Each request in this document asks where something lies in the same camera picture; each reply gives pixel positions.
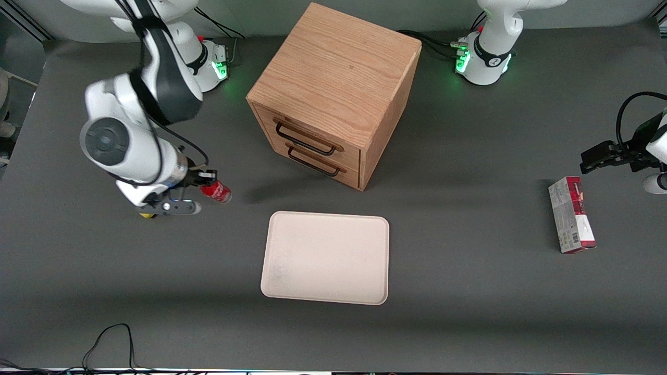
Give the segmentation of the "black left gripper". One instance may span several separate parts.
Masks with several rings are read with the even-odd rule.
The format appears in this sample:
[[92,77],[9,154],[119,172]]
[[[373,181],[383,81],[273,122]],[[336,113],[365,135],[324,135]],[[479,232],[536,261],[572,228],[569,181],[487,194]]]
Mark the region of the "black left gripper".
[[657,168],[665,172],[665,145],[659,145],[659,139],[665,141],[665,114],[657,114],[644,121],[634,131],[631,140],[623,140],[622,115],[617,116],[617,144],[605,140],[582,152],[579,168],[582,174],[605,167],[625,164],[632,172],[647,168]]

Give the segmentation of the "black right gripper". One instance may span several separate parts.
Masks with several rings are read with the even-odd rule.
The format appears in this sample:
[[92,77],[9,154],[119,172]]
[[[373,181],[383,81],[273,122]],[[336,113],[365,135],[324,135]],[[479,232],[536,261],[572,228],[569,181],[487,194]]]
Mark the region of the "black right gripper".
[[176,185],[177,201],[184,201],[186,190],[191,186],[212,186],[217,183],[217,171],[215,169],[188,169],[185,178]]

